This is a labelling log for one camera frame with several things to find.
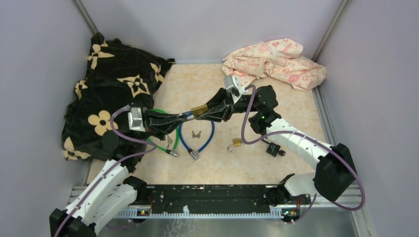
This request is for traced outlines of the large brass padlock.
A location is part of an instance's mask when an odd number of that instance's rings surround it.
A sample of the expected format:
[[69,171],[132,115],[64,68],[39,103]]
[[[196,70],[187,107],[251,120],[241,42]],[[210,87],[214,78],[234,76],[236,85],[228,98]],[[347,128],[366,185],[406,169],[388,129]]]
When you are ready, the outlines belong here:
[[201,116],[204,113],[206,113],[208,110],[209,110],[208,109],[208,106],[206,104],[204,104],[204,105],[200,105],[200,106],[194,107],[190,111],[180,113],[179,115],[181,117],[185,117],[185,118],[189,118],[190,116],[192,116],[193,119],[196,119],[199,116]]

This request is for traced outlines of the green cable lock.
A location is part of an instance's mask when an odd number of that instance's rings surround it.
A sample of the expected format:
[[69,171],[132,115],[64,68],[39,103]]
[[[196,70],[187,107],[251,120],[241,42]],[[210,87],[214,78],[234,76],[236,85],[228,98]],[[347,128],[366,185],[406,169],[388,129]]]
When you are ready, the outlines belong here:
[[169,155],[172,155],[174,157],[178,157],[179,154],[176,152],[176,148],[178,147],[179,140],[180,140],[179,129],[178,128],[175,129],[175,139],[172,139],[172,140],[173,140],[173,143],[172,143],[172,145],[170,146],[169,149],[167,149],[167,146],[162,147],[160,145],[156,145],[156,147],[157,147],[157,149],[159,149],[162,152],[165,152],[165,153],[167,153]]

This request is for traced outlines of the blue lock keys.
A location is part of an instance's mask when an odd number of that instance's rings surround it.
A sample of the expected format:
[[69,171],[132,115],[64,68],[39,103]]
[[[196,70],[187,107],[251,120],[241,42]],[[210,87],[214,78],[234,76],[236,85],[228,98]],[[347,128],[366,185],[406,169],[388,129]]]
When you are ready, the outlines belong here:
[[201,137],[201,133],[202,131],[198,131],[197,133],[195,133],[195,131],[192,130],[192,138],[200,138]]

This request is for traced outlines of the small brass padlock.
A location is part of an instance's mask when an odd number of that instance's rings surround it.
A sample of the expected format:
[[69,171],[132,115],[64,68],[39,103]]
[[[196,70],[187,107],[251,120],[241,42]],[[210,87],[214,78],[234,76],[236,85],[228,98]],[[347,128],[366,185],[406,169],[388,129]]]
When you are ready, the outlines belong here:
[[242,140],[240,138],[234,138],[232,140],[232,144],[227,147],[227,151],[230,153],[234,153],[235,152],[234,148],[239,147],[241,145],[242,145]]

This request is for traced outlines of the black padlock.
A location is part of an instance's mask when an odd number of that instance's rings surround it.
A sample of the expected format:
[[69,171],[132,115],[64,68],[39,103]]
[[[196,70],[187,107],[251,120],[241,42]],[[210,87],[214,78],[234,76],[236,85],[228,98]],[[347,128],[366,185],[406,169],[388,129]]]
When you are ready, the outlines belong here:
[[266,149],[266,153],[268,153],[269,155],[276,157],[276,156],[285,156],[286,152],[284,150],[281,149],[280,145],[277,145],[275,143],[271,143],[265,140],[262,140],[262,142],[264,142],[265,144],[268,145],[267,149]]

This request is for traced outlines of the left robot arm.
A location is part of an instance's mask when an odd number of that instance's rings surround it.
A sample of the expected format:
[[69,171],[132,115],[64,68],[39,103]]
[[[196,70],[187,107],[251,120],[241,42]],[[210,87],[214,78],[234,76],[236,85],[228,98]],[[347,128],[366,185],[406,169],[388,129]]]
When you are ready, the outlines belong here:
[[188,121],[192,112],[180,114],[159,113],[154,109],[125,106],[110,116],[112,131],[120,138],[138,144],[150,145],[143,152],[125,156],[120,160],[105,162],[102,171],[93,182],[67,207],[55,209],[50,217],[53,237],[95,237],[120,211],[132,203],[150,205],[152,200],[147,183],[129,175],[126,162],[156,150],[156,144],[124,135],[114,126],[115,118],[128,114],[128,126],[132,131],[148,132],[153,136],[171,133]]

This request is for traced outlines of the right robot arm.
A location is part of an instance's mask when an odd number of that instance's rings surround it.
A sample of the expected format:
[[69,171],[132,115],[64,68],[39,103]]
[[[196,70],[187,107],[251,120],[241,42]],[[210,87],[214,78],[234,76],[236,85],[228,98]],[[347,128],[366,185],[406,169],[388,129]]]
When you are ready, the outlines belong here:
[[252,89],[221,88],[206,104],[192,109],[197,120],[228,121],[233,114],[244,113],[241,140],[251,145],[268,140],[287,148],[314,170],[306,174],[289,174],[278,185],[278,197],[283,203],[292,203],[297,196],[318,194],[330,202],[337,199],[359,176],[350,150],[342,143],[331,145],[303,133],[280,114],[276,93],[272,86]]

